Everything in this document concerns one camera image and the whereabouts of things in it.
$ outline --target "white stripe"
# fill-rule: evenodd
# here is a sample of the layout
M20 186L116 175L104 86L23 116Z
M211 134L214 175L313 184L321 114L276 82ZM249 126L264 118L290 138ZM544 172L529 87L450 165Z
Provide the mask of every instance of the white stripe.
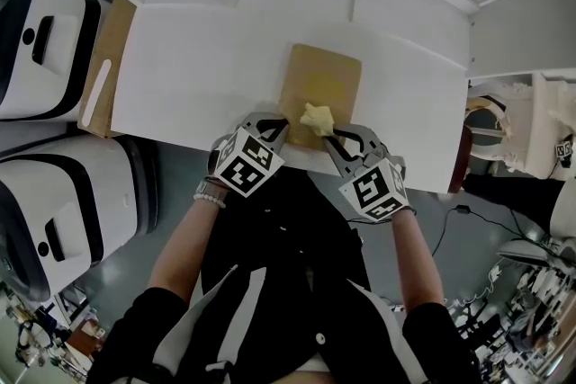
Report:
M190 343L196 321L198 321L198 318L206 306L212 302L212 299L220 290L222 283L228 279L237 267L237 265L232 267L226 276L220 280L218 285L208 291L196 304L191 306L175 327L170 330L170 333L166 335L156 349L153 360L154 364L163 366L172 373L172 376L176 375L180 361L184 357L188 344Z
M386 324L392 349L400 361L402 368L406 371L410 383L422 384L427 382L428 378L426 377L426 374L424 374L416 355L414 355L414 352L412 352L408 342L402 335L398 322L396 322L396 318L394 318L394 314L392 314L390 308L372 292L366 291L360 285L356 285L353 281L349 282L352 283L358 291L364 294L378 309L382 320L384 320L384 323Z
M236 313L228 326L228 331L218 351L218 362L236 363L240 346L244 342L244 338L252 322L252 317L254 316L265 278L265 267L253 271L250 274L250 284L246 294L240 302L238 309L236 309Z
M84 108L84 115L82 115L82 125L85 127L90 125L90 121L92 121L92 115L94 114L96 103L98 103L98 97L104 88L104 83L106 82L111 67L112 61L110 59L105 59L98 71L98 76L96 77L90 96L88 96L86 107Z

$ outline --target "lid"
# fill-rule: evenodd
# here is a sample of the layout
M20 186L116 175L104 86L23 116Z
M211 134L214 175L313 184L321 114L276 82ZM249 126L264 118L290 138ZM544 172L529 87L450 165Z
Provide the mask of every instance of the lid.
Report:
M50 298L50 286L18 201L0 182L0 279L31 301Z
M31 3L32 0L0 0L0 103L10 84Z

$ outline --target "gray floor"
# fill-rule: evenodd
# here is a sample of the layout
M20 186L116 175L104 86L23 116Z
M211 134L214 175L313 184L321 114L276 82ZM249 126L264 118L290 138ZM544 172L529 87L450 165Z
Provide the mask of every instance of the gray floor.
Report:
M168 144L158 144L160 221L152 234L133 238L126 246L86 273L84 286L98 317L105 328L122 317L132 301L146 288L152 266L172 231L193 202L196 185L204 176L207 154L201 151ZM344 216L353 218L354 212L338 192L341 178L324 174L310 174L319 189L338 207ZM427 192L409 191L412 206L418 211L418 221L424 236L434 248L442 233L444 216L457 204L466 204L487 219L509 228L514 221L508 209L494 206L464 192L438 197ZM526 219L520 219L526 228ZM394 302L401 301L396 267L396 255L391 228L358 225L364 240L364 259L373 291ZM445 295L452 304L454 298L470 298L488 285L488 271L499 260L496 250L513 236L503 228L490 225L472 215L450 214L444 240L436 254L442 275ZM495 285L490 301L508 300L514 290L521 266L507 266Z

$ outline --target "wooden cutting board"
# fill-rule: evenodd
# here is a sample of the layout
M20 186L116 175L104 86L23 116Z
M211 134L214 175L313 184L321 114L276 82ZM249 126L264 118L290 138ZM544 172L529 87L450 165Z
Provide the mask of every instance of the wooden cutting board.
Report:
M280 112L290 122L287 142L325 150L322 138L300 124L304 106L328 106L335 123L349 123L362 75L362 62L325 49L296 44L280 95Z

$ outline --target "machine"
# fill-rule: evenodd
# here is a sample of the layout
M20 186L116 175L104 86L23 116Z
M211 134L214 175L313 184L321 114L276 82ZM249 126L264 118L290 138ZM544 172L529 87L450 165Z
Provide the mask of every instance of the machine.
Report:
M75 121L103 0L0 0L0 121Z
M82 135L0 160L0 278L46 301L152 230L155 160L144 143Z

